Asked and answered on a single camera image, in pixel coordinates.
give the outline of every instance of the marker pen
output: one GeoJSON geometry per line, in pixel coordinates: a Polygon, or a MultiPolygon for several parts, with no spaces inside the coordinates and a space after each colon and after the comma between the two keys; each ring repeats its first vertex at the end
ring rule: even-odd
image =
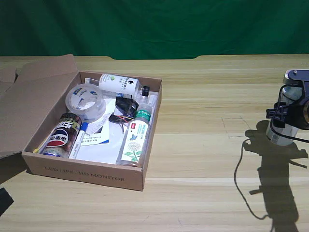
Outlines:
{"type": "Polygon", "coordinates": [[[88,127],[88,123],[83,122],[82,126],[81,126],[81,129],[78,132],[77,138],[76,138],[76,140],[74,142],[74,145],[72,147],[72,150],[70,152],[69,159],[75,159],[76,158],[78,150],[81,147],[81,144],[82,144],[82,141],[83,141],[83,137],[85,135],[87,127],[88,127]]]}

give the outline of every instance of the bottle with leaf print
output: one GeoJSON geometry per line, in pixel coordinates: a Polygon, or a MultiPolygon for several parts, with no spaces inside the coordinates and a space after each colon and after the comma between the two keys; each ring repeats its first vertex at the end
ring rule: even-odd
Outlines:
{"type": "Polygon", "coordinates": [[[132,120],[122,142],[117,165],[141,167],[143,164],[152,108],[148,104],[148,96],[142,96],[134,120],[132,120]]]}

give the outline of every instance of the blue marker cap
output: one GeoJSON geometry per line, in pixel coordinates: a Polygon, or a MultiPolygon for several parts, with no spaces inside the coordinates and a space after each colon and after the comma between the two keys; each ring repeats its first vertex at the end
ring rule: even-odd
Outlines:
{"type": "Polygon", "coordinates": [[[81,131],[86,131],[88,127],[88,123],[87,122],[83,122],[82,126],[81,126],[81,131]]]}

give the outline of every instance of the red and blue label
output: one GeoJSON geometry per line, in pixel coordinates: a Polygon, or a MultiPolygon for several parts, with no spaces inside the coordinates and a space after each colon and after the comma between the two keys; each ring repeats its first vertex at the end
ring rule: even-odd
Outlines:
{"type": "Polygon", "coordinates": [[[63,146],[68,140],[68,133],[64,129],[57,129],[50,137],[47,147],[63,146]]]}

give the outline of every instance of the white plastic bottle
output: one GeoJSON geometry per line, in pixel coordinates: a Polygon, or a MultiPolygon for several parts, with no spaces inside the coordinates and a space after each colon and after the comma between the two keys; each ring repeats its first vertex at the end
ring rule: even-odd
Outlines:
{"type": "Polygon", "coordinates": [[[143,92],[149,91],[149,87],[142,86],[138,79],[117,76],[112,74],[102,74],[98,87],[105,91],[117,93],[117,97],[136,99],[143,95],[143,92]]]}
{"type": "Polygon", "coordinates": [[[126,130],[117,158],[117,165],[142,167],[150,131],[151,113],[152,108],[148,104],[148,97],[143,97],[134,120],[129,123],[126,130]]]}

